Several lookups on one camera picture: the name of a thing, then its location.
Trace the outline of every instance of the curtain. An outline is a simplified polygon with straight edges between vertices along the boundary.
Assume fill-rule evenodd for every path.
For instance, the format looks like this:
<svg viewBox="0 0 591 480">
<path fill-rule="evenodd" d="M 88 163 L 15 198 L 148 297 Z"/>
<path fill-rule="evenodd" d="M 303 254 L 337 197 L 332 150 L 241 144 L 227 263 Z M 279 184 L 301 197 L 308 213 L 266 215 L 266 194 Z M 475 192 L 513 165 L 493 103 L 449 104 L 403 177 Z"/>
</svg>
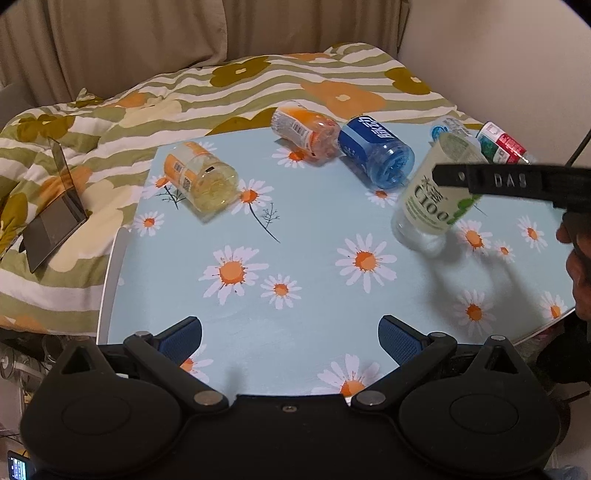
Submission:
<svg viewBox="0 0 591 480">
<path fill-rule="evenodd" d="M 396 57 L 408 0 L 223 0 L 228 60 L 365 42 Z"/>
<path fill-rule="evenodd" d="M 0 17 L 0 83 L 38 105 L 81 88 L 108 98 L 156 74 L 226 57 L 221 0 L 19 0 Z"/>
</svg>

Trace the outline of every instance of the table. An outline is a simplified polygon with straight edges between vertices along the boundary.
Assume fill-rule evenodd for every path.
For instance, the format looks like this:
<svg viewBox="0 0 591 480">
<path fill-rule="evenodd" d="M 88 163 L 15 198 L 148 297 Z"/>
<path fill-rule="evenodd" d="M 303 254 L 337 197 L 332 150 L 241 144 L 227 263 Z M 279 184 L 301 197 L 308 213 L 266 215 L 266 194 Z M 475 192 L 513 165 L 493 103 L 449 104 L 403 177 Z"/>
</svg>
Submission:
<svg viewBox="0 0 591 480">
<path fill-rule="evenodd" d="M 424 157 L 427 126 L 387 125 Z M 574 306 L 548 204 L 483 198 L 433 260 L 395 240 L 396 192 L 351 163 L 301 162 L 264 128 L 195 141 L 236 168 L 241 200 L 200 221 L 161 180 L 173 145 L 158 149 L 108 341 L 195 315 L 202 346 L 183 367 L 230 397 L 356 393 L 397 366 L 378 343 L 384 314 L 481 343 L 526 338 Z"/>
</svg>

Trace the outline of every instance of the metal bolt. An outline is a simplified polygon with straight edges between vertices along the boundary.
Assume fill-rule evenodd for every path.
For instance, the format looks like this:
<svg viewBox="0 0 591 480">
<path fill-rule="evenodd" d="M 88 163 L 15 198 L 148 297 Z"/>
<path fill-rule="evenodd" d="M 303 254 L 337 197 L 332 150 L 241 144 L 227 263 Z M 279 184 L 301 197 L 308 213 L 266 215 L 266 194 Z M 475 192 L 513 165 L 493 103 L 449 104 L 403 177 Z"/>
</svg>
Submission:
<svg viewBox="0 0 591 480">
<path fill-rule="evenodd" d="M 357 398 L 359 403 L 372 407 L 384 403 L 386 395 L 377 390 L 363 390 L 362 392 L 359 392 L 355 398 Z"/>
<path fill-rule="evenodd" d="M 220 403 L 223 400 L 223 395 L 215 390 L 203 390 L 202 392 L 195 393 L 193 400 L 199 405 L 210 407 Z"/>
</svg>

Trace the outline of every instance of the hand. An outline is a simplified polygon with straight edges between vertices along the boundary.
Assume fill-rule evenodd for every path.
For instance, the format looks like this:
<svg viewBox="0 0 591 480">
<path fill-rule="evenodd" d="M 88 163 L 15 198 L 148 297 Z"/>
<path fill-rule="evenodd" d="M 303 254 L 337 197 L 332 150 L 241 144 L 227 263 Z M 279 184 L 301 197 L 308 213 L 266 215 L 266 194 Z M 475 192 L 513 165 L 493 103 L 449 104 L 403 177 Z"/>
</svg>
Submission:
<svg viewBox="0 0 591 480">
<path fill-rule="evenodd" d="M 572 243 L 563 224 L 556 232 L 556 239 L 563 244 Z M 591 258 L 591 235 L 579 234 L 577 243 L 581 251 Z M 591 278 L 586 278 L 584 265 L 574 250 L 566 259 L 566 271 L 573 279 L 573 297 L 578 317 L 582 320 L 591 320 Z"/>
</svg>

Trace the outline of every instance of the striped blanket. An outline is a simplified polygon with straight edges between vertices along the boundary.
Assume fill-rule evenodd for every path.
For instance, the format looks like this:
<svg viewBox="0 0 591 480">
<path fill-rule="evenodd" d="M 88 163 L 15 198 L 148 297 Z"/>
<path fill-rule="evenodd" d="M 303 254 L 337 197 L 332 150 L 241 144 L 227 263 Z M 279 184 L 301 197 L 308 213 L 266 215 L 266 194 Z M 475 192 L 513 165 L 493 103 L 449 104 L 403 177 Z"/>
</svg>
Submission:
<svg viewBox="0 0 591 480">
<path fill-rule="evenodd" d="M 112 240 L 134 220 L 157 147 L 268 127 L 275 107 L 287 100 L 340 122 L 366 113 L 423 123 L 450 113 L 477 128 L 401 63 L 361 43 L 189 68 L 112 99 L 83 90 L 75 102 L 28 110 L 0 135 L 0 326 L 95 334 Z M 20 233 L 63 188 L 48 137 L 62 145 L 90 217 L 31 274 L 18 252 Z M 206 138 L 202 143 L 207 147 Z"/>
</svg>

